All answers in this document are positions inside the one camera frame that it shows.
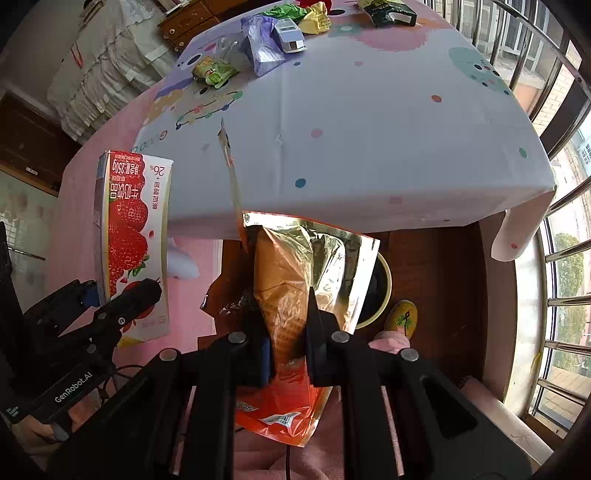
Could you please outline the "cartoon printed tablecloth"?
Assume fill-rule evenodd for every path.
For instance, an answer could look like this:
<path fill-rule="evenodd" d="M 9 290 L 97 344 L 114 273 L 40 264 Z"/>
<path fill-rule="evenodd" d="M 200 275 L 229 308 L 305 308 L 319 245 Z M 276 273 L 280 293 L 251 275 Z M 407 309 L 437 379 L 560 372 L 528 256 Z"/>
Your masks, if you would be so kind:
<path fill-rule="evenodd" d="M 240 31 L 233 18 L 194 37 L 156 94 L 133 148 L 173 161 L 169 229 L 235 237 L 230 188 L 248 211 L 283 213 L 370 233 L 410 226 L 420 186 L 414 83 L 429 49 L 414 27 L 377 29 L 351 1 L 328 33 L 263 77 L 236 74 L 221 89 L 191 71 Z"/>

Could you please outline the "purple snack bag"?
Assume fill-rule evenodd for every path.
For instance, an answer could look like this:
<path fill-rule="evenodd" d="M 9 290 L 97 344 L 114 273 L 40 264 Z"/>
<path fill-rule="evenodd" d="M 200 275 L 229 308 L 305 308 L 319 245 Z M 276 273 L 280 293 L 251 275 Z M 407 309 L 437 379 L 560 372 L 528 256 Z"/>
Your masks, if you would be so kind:
<path fill-rule="evenodd" d="M 286 54 L 273 39 L 273 28 L 276 22 L 276 18 L 263 14 L 240 20 L 242 34 L 249 41 L 249 58 L 252 60 L 253 72 L 257 77 L 263 77 L 286 62 Z"/>

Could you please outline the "dark green Dubai box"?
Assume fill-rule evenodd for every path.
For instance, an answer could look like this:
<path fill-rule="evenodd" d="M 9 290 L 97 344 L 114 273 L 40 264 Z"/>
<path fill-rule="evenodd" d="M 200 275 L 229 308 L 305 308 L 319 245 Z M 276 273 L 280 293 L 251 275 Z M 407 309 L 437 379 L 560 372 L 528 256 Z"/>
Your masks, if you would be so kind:
<path fill-rule="evenodd" d="M 394 24 L 414 27 L 417 22 L 416 12 L 404 1 L 361 0 L 358 7 L 370 17 L 370 21 L 377 28 Z"/>

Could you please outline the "strawberry milk carton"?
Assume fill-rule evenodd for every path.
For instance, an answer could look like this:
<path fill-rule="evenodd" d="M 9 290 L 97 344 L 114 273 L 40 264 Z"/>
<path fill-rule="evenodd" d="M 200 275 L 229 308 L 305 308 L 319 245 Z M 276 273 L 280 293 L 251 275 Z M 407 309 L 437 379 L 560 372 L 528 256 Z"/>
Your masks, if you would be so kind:
<path fill-rule="evenodd" d="M 146 279 L 161 289 L 154 305 L 122 327 L 120 348 L 170 332 L 166 243 L 172 165 L 169 159 L 116 150 L 99 158 L 93 232 L 100 301 L 105 304 Z"/>

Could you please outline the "orange foil snack bag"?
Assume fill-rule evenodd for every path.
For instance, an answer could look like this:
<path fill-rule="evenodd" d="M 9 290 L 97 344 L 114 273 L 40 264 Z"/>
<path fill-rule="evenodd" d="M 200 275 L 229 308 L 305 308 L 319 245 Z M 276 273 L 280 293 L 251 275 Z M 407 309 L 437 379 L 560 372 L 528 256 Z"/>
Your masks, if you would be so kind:
<path fill-rule="evenodd" d="M 353 333 L 370 288 L 379 240 L 310 219 L 245 211 L 242 251 L 209 287 L 202 310 L 217 334 L 263 334 L 274 375 L 238 390 L 235 421 L 267 439 L 304 447 L 332 390 L 312 385 L 304 359 L 308 296 Z"/>

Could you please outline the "cream rimmed trash bin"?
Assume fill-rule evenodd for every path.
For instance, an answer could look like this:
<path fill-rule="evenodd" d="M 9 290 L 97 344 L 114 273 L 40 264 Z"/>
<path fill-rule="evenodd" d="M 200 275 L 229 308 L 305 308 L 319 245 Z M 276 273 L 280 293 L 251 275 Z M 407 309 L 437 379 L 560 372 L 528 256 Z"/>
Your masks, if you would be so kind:
<path fill-rule="evenodd" d="M 386 310 L 390 303 L 393 289 L 393 278 L 390 266 L 385 257 L 379 253 L 370 277 L 370 286 L 363 302 L 362 312 L 356 324 L 356 330 L 366 328 L 374 323 Z"/>

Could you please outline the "wooden desk with drawers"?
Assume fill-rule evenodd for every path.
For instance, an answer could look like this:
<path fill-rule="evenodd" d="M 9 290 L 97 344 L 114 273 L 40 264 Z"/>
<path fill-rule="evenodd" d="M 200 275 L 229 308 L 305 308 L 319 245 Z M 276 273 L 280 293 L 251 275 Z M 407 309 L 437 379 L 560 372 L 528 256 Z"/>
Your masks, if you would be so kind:
<path fill-rule="evenodd" d="M 242 4 L 242 0 L 185 1 L 165 14 L 158 29 L 171 49 L 180 53 L 193 37 L 217 25 L 228 11 Z"/>

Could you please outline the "pink bed sheet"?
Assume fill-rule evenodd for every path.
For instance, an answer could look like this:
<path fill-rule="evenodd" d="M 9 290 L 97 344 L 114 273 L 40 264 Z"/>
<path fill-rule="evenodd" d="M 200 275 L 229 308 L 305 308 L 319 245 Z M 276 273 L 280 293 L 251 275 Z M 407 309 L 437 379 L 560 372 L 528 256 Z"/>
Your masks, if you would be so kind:
<path fill-rule="evenodd" d="M 93 210 L 97 164 L 108 150 L 128 151 L 141 127 L 160 84 L 132 100 L 103 125 L 77 152 L 63 174 L 51 229 L 46 289 L 57 290 L 74 279 L 95 277 Z M 197 348 L 197 339 L 214 335 L 214 320 L 200 310 L 209 285 L 221 272 L 219 240 L 174 236 L 178 249 L 191 257 L 199 269 L 195 279 L 167 279 L 171 330 L 167 336 L 117 349 L 118 366 L 145 364 L 164 348 L 181 352 Z"/>

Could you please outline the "green snack wrapper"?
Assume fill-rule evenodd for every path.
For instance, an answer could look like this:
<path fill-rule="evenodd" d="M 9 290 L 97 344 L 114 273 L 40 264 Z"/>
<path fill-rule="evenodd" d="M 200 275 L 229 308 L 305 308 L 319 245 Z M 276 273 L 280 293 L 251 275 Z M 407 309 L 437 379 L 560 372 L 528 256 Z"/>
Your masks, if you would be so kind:
<path fill-rule="evenodd" d="M 211 56 L 200 58 L 192 68 L 192 78 L 215 89 L 221 89 L 238 71 L 230 64 Z"/>

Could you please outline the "brown wooden door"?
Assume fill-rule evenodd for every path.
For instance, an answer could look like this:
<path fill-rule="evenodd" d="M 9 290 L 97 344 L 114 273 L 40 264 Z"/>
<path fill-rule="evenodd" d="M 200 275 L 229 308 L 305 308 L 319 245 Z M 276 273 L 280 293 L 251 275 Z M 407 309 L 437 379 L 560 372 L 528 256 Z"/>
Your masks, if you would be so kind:
<path fill-rule="evenodd" d="M 57 196 L 81 145 L 12 93 L 1 98 L 1 170 Z"/>

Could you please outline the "yellow crumpled wrapper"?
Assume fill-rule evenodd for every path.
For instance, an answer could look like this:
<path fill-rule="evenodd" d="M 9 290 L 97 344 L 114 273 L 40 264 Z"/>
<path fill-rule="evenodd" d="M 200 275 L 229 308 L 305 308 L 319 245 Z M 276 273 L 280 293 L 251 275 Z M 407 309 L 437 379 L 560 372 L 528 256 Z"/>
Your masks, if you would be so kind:
<path fill-rule="evenodd" d="M 329 18 L 329 10 L 332 8 L 331 1 L 304 1 L 300 4 L 304 8 L 305 14 L 298 23 L 301 32 L 307 35 L 318 35 L 327 33 L 332 26 L 332 21 Z"/>

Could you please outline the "white ruffled cloth cover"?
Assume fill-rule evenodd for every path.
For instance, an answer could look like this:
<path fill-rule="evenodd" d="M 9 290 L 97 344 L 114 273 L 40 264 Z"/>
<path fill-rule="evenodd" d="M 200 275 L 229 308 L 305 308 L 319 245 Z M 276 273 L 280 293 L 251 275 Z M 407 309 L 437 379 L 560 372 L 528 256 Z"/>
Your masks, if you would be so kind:
<path fill-rule="evenodd" d="M 164 78 L 176 55 L 152 1 L 104 1 L 78 33 L 47 90 L 62 130 L 85 143 L 133 99 Z"/>

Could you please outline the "green paper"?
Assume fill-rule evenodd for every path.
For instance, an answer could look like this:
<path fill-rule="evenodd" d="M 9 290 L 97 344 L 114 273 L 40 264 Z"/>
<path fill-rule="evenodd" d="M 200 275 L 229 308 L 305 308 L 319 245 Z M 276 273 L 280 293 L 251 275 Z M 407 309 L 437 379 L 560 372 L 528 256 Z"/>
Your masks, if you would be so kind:
<path fill-rule="evenodd" d="M 300 23 L 308 15 L 308 9 L 294 3 L 284 3 L 263 11 L 263 15 L 277 20 L 293 20 Z"/>

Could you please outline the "right yellow slipper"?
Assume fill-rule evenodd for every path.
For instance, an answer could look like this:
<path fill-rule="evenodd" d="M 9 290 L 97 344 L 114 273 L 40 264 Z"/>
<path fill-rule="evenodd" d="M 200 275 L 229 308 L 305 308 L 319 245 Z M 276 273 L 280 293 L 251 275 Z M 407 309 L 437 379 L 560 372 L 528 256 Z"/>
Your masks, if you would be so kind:
<path fill-rule="evenodd" d="M 418 308 L 410 300 L 401 300 L 389 313 L 384 330 L 404 334 L 411 339 L 418 324 Z"/>

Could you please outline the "metal window grille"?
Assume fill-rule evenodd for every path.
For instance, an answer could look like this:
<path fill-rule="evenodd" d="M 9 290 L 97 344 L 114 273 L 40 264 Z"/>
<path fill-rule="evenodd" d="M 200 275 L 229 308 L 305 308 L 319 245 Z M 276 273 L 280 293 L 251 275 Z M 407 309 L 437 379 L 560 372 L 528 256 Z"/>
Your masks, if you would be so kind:
<path fill-rule="evenodd" d="M 543 314 L 548 290 L 526 281 L 525 258 L 542 221 L 565 198 L 551 165 L 559 133 L 588 107 L 590 75 L 561 48 L 555 59 L 573 83 L 544 132 L 527 119 L 494 61 L 427 2 L 419 2 L 426 39 L 422 76 L 414 85 L 431 100 L 419 106 L 421 157 L 426 167 L 413 175 L 420 201 L 409 209 L 413 228 L 500 224 L 487 237 L 490 256 L 517 269 L 515 297 Z"/>

